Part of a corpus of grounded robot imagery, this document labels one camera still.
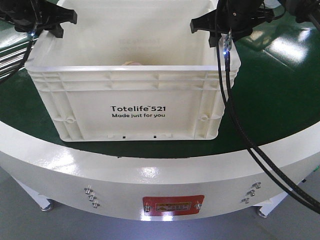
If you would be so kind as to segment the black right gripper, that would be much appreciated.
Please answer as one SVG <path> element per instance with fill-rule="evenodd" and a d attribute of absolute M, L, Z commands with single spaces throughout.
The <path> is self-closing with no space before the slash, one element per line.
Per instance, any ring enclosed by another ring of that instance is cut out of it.
<path fill-rule="evenodd" d="M 234 42 L 253 33 L 253 28 L 275 19 L 262 0 L 219 0 L 216 9 L 190 21 L 191 33 L 209 32 L 209 46 L 216 47 L 222 35 L 231 33 Z"/>

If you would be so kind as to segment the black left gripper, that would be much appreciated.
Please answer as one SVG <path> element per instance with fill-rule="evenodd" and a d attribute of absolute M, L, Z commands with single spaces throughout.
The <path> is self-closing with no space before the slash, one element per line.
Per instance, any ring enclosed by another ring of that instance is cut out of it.
<path fill-rule="evenodd" d="M 0 19 L 12 24 L 17 32 L 39 35 L 48 31 L 62 38 L 62 23 L 77 24 L 77 13 L 47 0 L 1 0 Z"/>

